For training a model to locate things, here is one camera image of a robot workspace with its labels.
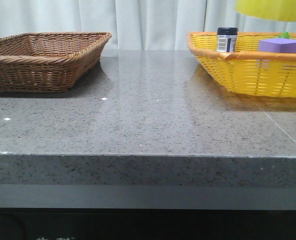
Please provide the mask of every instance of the purple sponge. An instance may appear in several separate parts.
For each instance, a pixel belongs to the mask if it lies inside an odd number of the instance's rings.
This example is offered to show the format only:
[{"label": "purple sponge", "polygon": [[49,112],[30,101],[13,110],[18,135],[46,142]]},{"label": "purple sponge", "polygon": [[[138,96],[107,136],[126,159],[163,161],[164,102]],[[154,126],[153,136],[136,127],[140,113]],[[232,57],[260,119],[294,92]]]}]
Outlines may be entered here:
[{"label": "purple sponge", "polygon": [[258,51],[296,54],[296,40],[287,38],[260,40]]}]

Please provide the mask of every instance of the gray granite countertop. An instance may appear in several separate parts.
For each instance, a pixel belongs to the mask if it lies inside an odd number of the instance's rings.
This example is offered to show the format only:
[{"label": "gray granite countertop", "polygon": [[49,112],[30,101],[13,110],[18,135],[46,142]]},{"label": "gray granite countertop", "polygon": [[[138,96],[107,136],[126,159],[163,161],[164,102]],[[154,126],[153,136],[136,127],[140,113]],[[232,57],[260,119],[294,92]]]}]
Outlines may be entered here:
[{"label": "gray granite countertop", "polygon": [[0,93],[0,184],[296,188],[296,99],[187,51],[104,51],[65,93]]}]

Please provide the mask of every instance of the curtain fold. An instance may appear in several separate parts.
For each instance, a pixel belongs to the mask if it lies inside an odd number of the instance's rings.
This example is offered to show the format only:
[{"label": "curtain fold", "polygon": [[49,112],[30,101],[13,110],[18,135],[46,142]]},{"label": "curtain fold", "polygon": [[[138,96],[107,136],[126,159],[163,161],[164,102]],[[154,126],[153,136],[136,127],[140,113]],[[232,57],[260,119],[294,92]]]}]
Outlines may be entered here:
[{"label": "curtain fold", "polygon": [[25,32],[111,32],[112,50],[187,50],[186,33],[238,27],[296,32],[296,22],[237,13],[236,0],[0,0],[0,38]]}]

